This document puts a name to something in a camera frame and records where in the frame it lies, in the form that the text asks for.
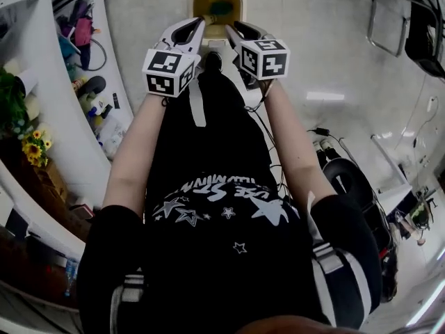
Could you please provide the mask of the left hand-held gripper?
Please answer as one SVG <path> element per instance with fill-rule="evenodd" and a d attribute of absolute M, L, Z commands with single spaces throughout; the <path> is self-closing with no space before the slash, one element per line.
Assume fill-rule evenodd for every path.
<path fill-rule="evenodd" d="M 142 73 L 148 93 L 180 96 L 195 78 L 205 27 L 201 17 L 184 19 L 168 27 L 161 41 L 147 50 Z"/>

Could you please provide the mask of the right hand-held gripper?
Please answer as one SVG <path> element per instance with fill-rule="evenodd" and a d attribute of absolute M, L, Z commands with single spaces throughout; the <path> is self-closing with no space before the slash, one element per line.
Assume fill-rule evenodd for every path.
<path fill-rule="evenodd" d="M 231 48 L 238 54 L 239 67 L 258 81 L 282 79 L 288 75 L 291 52 L 282 40 L 248 22 L 225 25 Z"/>

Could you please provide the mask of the person's left forearm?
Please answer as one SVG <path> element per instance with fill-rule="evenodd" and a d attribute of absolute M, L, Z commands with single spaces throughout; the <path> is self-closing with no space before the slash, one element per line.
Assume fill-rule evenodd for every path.
<path fill-rule="evenodd" d="M 143 215 L 147 179 L 164 115 L 161 97 L 146 95 L 114 156 L 103 207 L 119 205 Z"/>

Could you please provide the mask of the person's right forearm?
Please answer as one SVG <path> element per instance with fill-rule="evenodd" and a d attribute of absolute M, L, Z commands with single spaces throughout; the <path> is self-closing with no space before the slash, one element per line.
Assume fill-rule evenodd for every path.
<path fill-rule="evenodd" d="M 277 155 L 293 199 L 306 207 L 309 194 L 318 202 L 337 192 L 318 162 L 316 151 L 280 82 L 275 81 L 264 100 Z"/>

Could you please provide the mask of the person's black shoe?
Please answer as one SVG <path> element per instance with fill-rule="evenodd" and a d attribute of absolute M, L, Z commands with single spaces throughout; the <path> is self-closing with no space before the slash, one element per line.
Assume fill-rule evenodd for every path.
<path fill-rule="evenodd" d="M 221 55 L 216 51 L 210 51 L 204 62 L 205 72 L 222 72 L 223 60 Z"/>

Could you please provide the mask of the person's black trousers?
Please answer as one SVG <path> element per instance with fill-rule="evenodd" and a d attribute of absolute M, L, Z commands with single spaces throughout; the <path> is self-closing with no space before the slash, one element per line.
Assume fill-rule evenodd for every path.
<path fill-rule="evenodd" d="M 162 200 L 201 175 L 247 177 L 275 189 L 264 133 L 234 83 L 216 70 L 200 74 L 198 84 L 206 125 L 195 124 L 189 90 L 168 103 L 147 181 L 147 200 Z"/>

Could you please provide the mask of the magenta fabric bag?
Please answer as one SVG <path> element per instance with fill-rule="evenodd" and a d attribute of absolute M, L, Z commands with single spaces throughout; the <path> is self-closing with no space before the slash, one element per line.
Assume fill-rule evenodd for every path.
<path fill-rule="evenodd" d="M 74 44 L 77 47 L 89 45 L 92 35 L 92 5 L 84 0 L 77 0 L 74 7 L 73 12 L 76 13 Z"/>

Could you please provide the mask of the teal fabric item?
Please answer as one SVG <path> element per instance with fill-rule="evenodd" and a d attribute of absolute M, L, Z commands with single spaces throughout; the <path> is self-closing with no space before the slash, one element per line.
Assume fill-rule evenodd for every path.
<path fill-rule="evenodd" d="M 58 43 L 64 60 L 71 58 L 75 54 L 79 54 L 77 48 L 64 36 L 58 35 Z"/>

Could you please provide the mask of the white plastic bags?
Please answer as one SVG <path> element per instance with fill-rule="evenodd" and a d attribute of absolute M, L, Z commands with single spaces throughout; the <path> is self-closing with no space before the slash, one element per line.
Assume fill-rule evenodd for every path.
<path fill-rule="evenodd" d="M 127 129 L 113 116 L 107 117 L 95 130 L 98 140 L 107 159 L 112 161 L 126 134 Z"/>

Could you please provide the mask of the white shelf unit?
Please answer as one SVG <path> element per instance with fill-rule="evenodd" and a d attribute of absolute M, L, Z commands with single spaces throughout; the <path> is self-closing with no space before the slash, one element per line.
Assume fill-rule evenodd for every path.
<path fill-rule="evenodd" d="M 128 127 L 133 113 L 118 69 L 108 26 L 105 1 L 91 0 L 98 45 L 91 51 L 91 66 L 106 80 L 105 96 L 113 106 L 110 116 Z M 78 102 L 60 51 L 52 0 L 0 0 L 0 8 L 17 8 L 18 24 L 0 47 L 0 57 L 15 58 L 31 73 L 41 120 L 50 127 L 54 143 L 50 156 L 69 189 L 101 205 L 110 162 L 93 134 Z M 113 93 L 120 109 L 115 109 Z"/>

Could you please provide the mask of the black office chair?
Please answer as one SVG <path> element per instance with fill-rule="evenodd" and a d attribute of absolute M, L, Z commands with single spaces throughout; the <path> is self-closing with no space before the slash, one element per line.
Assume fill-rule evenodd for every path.
<path fill-rule="evenodd" d="M 445 20 L 439 0 L 411 0 L 407 56 L 426 74 L 445 79 L 442 67 Z"/>

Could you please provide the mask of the green potted plant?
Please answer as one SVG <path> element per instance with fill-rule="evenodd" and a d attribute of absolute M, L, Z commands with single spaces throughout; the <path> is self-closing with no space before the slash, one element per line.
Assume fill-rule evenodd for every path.
<path fill-rule="evenodd" d="M 0 67 L 0 133 L 12 134 L 28 120 L 21 83 Z"/>

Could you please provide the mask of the sunflower bouquet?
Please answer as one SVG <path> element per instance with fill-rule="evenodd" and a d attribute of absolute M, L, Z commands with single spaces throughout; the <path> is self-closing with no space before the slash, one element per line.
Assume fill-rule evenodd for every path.
<path fill-rule="evenodd" d="M 51 146 L 51 138 L 41 130 L 34 130 L 22 139 L 22 152 L 28 162 L 38 168 L 47 166 L 49 162 L 48 150 Z"/>

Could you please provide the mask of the white desk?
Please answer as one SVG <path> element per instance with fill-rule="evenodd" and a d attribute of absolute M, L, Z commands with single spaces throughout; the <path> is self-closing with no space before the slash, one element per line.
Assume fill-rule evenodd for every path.
<path fill-rule="evenodd" d="M 376 134 L 371 136 L 372 142 L 375 144 L 377 149 L 382 153 L 385 161 L 389 164 L 394 178 L 397 181 L 397 185 L 389 188 L 386 191 L 377 193 L 377 199 L 380 203 L 381 208 L 384 210 L 385 214 L 388 215 L 392 213 L 395 208 L 403 201 L 403 199 L 408 195 L 412 186 L 408 182 L 406 176 L 402 173 L 394 158 L 387 152 L 387 149 L 381 144 L 380 139 Z"/>

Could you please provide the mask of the brown cardboard box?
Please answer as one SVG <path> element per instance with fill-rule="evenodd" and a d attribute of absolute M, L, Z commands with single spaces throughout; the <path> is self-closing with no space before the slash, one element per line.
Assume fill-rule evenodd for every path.
<path fill-rule="evenodd" d="M 33 170 L 40 183 L 52 194 L 52 196 L 66 203 L 68 195 L 67 185 L 59 173 L 56 164 L 49 159 L 46 166 L 34 166 Z"/>

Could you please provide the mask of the pink flat box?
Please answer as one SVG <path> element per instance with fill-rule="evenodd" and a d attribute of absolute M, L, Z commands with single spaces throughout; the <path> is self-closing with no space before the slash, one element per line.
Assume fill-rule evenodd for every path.
<path fill-rule="evenodd" d="M 83 221 L 91 219 L 95 216 L 94 212 L 87 204 L 73 205 L 69 208 L 69 211 Z"/>

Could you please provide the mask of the person's black printed shirt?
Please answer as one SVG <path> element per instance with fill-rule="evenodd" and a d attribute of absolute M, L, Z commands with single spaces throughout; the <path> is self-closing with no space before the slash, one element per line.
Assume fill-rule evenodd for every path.
<path fill-rule="evenodd" d="M 295 315 L 359 328 L 380 304 L 378 248 L 344 195 L 298 211 L 244 177 L 185 183 L 145 220 L 110 205 L 94 218 L 77 277 L 85 334 L 110 334 L 113 292 L 142 271 L 119 334 L 235 334 Z"/>

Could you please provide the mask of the clear water bottle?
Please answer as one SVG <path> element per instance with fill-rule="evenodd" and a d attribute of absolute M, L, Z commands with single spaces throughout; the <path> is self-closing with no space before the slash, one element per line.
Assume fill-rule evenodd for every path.
<path fill-rule="evenodd" d="M 65 265 L 66 288 L 65 297 L 70 297 L 73 282 L 76 280 L 79 263 L 73 258 L 67 258 Z"/>

